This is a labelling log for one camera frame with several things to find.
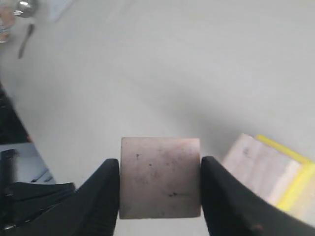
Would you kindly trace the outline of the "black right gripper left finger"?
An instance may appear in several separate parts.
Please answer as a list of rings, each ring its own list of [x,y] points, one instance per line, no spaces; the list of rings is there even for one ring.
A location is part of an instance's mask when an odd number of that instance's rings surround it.
[[[6,236],[112,236],[119,210],[116,159],[105,160],[70,197]]]

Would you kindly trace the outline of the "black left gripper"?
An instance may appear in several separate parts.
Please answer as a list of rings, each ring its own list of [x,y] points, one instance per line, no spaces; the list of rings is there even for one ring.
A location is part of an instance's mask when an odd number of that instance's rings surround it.
[[[0,229],[23,225],[68,198],[73,183],[36,184],[15,180],[14,149],[0,153]]]

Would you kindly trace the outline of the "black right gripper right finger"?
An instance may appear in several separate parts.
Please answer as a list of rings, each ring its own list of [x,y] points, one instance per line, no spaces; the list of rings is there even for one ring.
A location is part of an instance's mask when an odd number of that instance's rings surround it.
[[[268,204],[214,157],[201,160],[201,205],[211,236],[313,236],[314,227]]]

